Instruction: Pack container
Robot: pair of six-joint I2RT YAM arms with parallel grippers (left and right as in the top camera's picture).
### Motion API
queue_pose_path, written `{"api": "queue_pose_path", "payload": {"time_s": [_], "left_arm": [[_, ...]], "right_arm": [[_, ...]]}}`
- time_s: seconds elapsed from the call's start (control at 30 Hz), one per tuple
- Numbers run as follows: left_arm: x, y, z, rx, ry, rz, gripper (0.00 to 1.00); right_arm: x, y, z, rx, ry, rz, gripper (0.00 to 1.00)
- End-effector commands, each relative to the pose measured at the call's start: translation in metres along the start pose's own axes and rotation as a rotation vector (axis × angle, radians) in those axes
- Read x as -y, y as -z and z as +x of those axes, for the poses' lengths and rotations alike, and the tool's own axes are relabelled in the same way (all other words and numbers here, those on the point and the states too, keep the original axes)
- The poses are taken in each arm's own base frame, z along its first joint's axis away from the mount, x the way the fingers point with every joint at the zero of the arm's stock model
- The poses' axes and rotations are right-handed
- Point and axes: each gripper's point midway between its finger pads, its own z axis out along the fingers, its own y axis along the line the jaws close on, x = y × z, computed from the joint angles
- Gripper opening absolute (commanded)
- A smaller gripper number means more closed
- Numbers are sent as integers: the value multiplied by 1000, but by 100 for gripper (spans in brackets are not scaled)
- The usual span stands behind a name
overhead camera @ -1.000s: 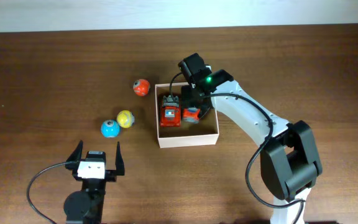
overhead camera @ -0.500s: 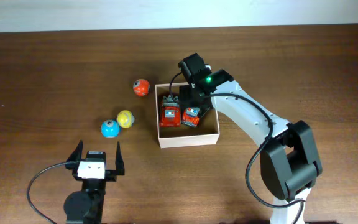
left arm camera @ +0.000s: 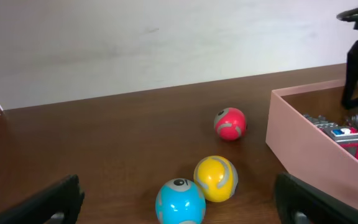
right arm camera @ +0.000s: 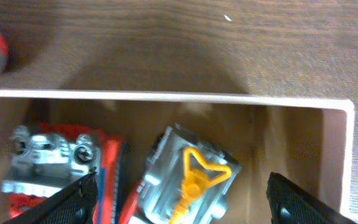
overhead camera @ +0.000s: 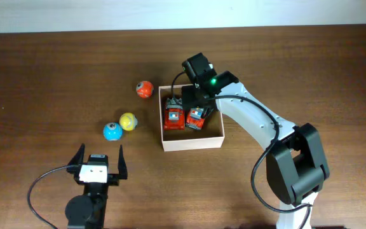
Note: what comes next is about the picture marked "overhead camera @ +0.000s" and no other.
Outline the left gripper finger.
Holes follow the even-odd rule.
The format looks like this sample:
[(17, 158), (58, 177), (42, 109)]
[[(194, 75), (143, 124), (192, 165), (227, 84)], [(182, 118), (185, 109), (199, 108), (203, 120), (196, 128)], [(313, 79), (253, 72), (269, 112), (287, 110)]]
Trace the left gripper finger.
[(119, 176), (127, 176), (128, 169), (126, 166), (125, 158), (123, 155), (123, 146), (119, 147), (119, 158), (118, 158), (118, 175)]
[(77, 150), (76, 154), (69, 161), (68, 165), (81, 165), (83, 163), (85, 153), (85, 144), (82, 143)]

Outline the yellow toy ball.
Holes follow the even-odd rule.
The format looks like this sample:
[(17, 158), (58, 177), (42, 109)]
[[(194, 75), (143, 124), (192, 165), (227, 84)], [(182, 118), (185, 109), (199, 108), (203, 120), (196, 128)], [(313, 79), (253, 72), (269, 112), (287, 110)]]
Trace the yellow toy ball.
[(132, 131), (135, 130), (138, 120), (133, 113), (124, 113), (119, 118), (119, 124), (123, 130)]

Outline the red fire truck yellow nozzle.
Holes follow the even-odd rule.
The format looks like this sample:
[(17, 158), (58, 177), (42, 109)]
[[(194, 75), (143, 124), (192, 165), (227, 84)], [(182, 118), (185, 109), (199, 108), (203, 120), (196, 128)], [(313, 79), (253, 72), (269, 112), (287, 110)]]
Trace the red fire truck yellow nozzle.
[(201, 130), (204, 126), (205, 119), (212, 111), (213, 109), (210, 108), (191, 108), (186, 117), (186, 127)]

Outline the red fire truck grey top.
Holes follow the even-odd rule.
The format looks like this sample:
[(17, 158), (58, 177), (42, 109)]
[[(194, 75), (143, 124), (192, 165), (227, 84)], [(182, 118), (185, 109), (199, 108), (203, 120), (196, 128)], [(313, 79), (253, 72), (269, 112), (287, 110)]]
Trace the red fire truck grey top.
[(173, 98), (167, 98), (165, 102), (163, 129), (164, 130), (184, 130), (185, 117), (181, 105)]

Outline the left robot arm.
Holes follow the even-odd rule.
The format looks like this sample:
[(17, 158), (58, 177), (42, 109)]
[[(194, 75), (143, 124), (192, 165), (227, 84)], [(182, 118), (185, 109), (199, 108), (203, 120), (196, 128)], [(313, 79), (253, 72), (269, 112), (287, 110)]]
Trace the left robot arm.
[(123, 148), (119, 148), (118, 172), (115, 174), (108, 172), (107, 155), (92, 154), (84, 162), (84, 153), (85, 145), (82, 144), (66, 168), (66, 171), (74, 176), (75, 182), (84, 187), (83, 194), (70, 199), (65, 207), (67, 227), (103, 228), (109, 187), (119, 186), (121, 180), (128, 179)]

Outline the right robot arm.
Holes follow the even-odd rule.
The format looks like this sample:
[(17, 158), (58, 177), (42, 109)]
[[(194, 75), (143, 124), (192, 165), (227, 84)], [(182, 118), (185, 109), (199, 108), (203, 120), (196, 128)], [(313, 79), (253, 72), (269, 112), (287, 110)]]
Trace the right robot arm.
[[(319, 132), (310, 123), (298, 126), (258, 101), (229, 71), (217, 73), (198, 53), (183, 61), (191, 85), (182, 89), (184, 108), (215, 108), (246, 130), (264, 150), (250, 178), (254, 195), (279, 214), (277, 228), (311, 228), (313, 203), (330, 176)], [(266, 179), (280, 201), (268, 204), (255, 184), (257, 169), (266, 164)]]

